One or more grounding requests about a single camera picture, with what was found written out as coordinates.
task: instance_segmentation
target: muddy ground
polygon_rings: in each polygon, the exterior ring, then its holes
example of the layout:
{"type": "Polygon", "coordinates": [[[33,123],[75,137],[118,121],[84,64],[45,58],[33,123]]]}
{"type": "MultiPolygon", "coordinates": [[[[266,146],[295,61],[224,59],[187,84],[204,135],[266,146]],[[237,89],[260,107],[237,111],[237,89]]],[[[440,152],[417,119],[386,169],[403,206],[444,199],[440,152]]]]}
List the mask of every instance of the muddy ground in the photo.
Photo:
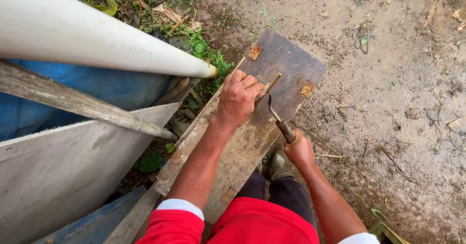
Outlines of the muddy ground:
{"type": "Polygon", "coordinates": [[[466,121],[446,125],[466,115],[466,30],[454,31],[451,17],[465,2],[200,0],[197,8],[230,61],[268,25],[327,63],[291,123],[316,153],[345,157],[316,163],[368,228],[381,219],[410,243],[463,243],[466,121]],[[235,21],[218,26],[225,18],[235,21]],[[353,28],[364,23],[368,54],[355,48],[353,28]],[[337,109],[345,104],[354,107],[337,109]],[[377,205],[387,219],[371,212],[377,205]]]}

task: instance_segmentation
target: rusty tool handle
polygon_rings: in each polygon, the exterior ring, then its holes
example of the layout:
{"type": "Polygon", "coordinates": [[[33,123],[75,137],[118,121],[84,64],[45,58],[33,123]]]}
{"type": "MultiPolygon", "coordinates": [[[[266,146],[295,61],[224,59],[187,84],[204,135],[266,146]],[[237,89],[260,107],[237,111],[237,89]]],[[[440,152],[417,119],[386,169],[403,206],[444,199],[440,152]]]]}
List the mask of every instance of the rusty tool handle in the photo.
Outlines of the rusty tool handle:
{"type": "Polygon", "coordinates": [[[291,144],[291,143],[293,143],[294,140],[296,140],[296,134],[288,126],[288,122],[284,121],[284,122],[282,122],[280,124],[280,122],[277,121],[277,127],[282,132],[282,134],[285,137],[285,140],[287,141],[288,144],[291,144]]]}

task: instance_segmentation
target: red shirt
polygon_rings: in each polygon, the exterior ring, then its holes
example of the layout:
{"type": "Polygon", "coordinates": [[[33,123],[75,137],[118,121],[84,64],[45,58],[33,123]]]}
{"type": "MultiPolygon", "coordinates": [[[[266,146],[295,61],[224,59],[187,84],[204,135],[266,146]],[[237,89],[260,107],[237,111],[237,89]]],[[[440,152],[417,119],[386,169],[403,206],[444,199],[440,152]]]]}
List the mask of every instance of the red shirt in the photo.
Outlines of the red shirt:
{"type": "MultiPolygon", "coordinates": [[[[198,244],[204,222],[184,210],[155,210],[137,244],[198,244]]],[[[234,199],[213,226],[207,244],[319,244],[314,227],[293,211],[254,198],[234,199]]]]}

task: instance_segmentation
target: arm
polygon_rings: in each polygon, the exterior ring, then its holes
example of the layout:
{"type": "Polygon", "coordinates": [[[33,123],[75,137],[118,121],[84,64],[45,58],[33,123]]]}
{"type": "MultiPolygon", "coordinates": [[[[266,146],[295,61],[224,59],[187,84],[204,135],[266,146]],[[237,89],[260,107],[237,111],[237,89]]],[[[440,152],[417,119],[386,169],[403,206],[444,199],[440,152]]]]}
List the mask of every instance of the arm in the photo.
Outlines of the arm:
{"type": "Polygon", "coordinates": [[[199,209],[207,203],[223,147],[254,110],[263,84],[241,70],[228,75],[220,94],[218,111],[179,172],[167,199],[186,200],[199,209]]]}
{"type": "Polygon", "coordinates": [[[298,168],[309,187],[327,243],[337,244],[349,236],[367,232],[351,206],[329,184],[314,163],[311,141],[306,139],[299,129],[295,129],[294,132],[296,140],[291,144],[285,143],[284,152],[298,168]]]}

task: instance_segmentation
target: dark pants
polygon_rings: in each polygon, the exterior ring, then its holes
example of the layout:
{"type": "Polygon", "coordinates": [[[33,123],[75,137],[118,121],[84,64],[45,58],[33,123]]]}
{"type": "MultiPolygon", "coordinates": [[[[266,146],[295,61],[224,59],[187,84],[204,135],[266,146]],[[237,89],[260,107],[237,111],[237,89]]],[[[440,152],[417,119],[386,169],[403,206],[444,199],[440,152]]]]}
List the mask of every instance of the dark pants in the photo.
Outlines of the dark pants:
{"type": "MultiPolygon", "coordinates": [[[[269,202],[287,208],[298,214],[317,230],[316,219],[312,212],[304,187],[292,177],[282,177],[271,182],[268,188],[269,202]]],[[[236,197],[265,199],[265,178],[254,170],[236,197]]]]}

